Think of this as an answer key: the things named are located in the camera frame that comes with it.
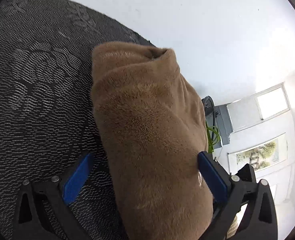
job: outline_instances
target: black mesh fabric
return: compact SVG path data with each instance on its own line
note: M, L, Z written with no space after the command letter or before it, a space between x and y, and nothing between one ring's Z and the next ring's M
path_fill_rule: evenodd
M68 0L0 4L0 232L6 239L12 238L22 181L61 174L83 150L95 154L95 164L70 208L93 239L127 238L89 97L91 51L107 41L150 45L117 21Z

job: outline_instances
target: rolled towel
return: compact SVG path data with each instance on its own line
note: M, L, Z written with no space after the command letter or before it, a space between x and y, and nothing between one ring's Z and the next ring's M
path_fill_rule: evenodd
M197 240L212 195L203 104L172 49L111 42L93 50L93 114L130 240Z

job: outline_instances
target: picture frame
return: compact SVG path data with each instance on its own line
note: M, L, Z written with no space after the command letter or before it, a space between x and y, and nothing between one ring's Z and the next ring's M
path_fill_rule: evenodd
M287 160L287 157L288 143L286 134L283 133L251 148L228 153L228 162L230 172L236 174L246 163L250 164L257 172L281 163Z

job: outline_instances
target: bright window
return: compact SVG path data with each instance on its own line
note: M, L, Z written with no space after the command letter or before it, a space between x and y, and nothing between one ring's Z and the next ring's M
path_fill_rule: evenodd
M277 88L257 97L263 119L288 109L283 89Z

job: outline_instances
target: white ceiling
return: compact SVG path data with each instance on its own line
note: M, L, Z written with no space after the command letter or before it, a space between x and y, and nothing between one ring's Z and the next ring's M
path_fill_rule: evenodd
M159 47L216 105L249 96L295 71L295 10L287 0L73 0Z

